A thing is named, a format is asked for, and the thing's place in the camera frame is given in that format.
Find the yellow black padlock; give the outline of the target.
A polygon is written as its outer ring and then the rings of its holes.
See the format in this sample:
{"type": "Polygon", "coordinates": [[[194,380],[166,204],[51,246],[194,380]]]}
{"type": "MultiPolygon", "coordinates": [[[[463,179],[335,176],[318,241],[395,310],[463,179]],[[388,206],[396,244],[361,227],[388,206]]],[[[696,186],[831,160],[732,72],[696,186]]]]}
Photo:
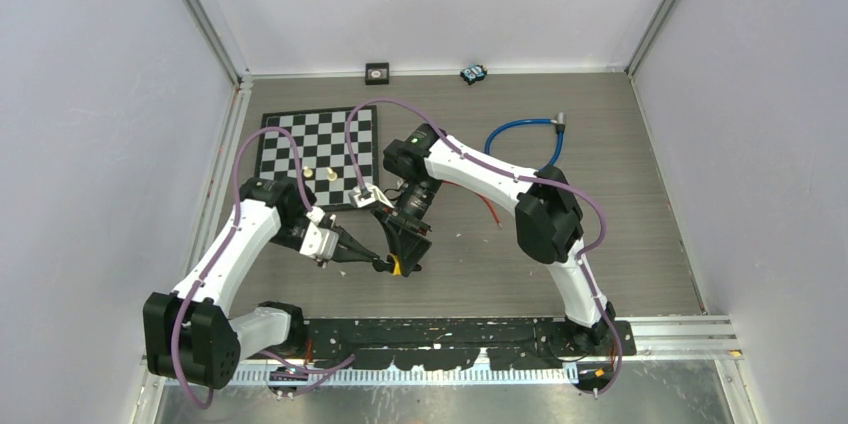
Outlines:
{"type": "Polygon", "coordinates": [[[401,259],[396,254],[392,253],[388,255],[388,259],[391,261],[391,275],[403,276],[403,267],[401,259]]]}

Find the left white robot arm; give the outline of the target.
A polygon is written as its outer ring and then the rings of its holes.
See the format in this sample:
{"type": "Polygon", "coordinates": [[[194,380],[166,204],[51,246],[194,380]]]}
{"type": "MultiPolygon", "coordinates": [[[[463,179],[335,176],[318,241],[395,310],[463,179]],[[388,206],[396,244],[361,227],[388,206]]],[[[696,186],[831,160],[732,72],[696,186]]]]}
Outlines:
{"type": "Polygon", "coordinates": [[[387,264],[325,213],[303,183],[250,178],[190,273],[169,293],[154,292],[146,300],[142,316],[151,373],[218,390],[241,361],[262,351],[293,358],[306,349],[308,330],[298,306],[265,301],[240,317],[230,314],[248,271],[269,244],[318,264],[387,264]]]}

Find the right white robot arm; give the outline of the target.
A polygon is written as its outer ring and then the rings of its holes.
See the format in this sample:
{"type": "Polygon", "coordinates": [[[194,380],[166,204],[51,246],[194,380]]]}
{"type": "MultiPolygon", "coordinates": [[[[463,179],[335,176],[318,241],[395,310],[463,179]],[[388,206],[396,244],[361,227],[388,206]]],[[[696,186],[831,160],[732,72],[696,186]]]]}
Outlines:
{"type": "Polygon", "coordinates": [[[518,247],[546,266],[561,295],[577,350],[591,355],[609,342],[621,343],[614,308],[588,262],[587,253],[594,246],[584,240],[578,203],[586,195],[570,186],[559,168],[510,165],[428,124],[405,140],[391,142],[383,166],[404,181],[395,202],[379,204],[372,211],[389,245],[387,270],[408,276],[418,268],[431,246],[424,217],[441,186],[457,184],[513,217],[518,247]]]}

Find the red cable padlock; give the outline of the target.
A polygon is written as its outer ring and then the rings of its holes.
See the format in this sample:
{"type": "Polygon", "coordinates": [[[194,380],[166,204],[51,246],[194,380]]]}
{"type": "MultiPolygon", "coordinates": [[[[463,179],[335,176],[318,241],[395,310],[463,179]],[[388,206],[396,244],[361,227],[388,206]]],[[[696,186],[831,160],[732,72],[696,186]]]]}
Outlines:
{"type": "MultiPolygon", "coordinates": [[[[453,186],[453,187],[456,187],[456,188],[464,189],[464,190],[466,190],[466,191],[470,191],[470,189],[469,189],[469,188],[467,188],[467,187],[465,187],[465,186],[462,186],[462,185],[460,185],[460,184],[457,184],[457,183],[451,182],[451,181],[444,180],[444,181],[443,181],[443,183],[444,183],[444,184],[447,184],[447,185],[450,185],[450,186],[453,186]]],[[[498,214],[497,210],[495,209],[494,204],[493,204],[493,203],[492,203],[492,202],[491,202],[488,198],[486,198],[485,196],[483,196],[483,195],[481,195],[481,194],[479,194],[479,193],[477,193],[477,192],[472,191],[472,194],[474,194],[477,198],[479,198],[479,199],[483,202],[483,204],[487,207],[487,209],[488,209],[489,213],[491,214],[491,217],[492,217],[492,219],[493,219],[493,221],[494,221],[495,225],[496,225],[499,229],[503,229],[503,223],[502,223],[502,220],[500,219],[500,216],[499,216],[499,214],[498,214]]]]}

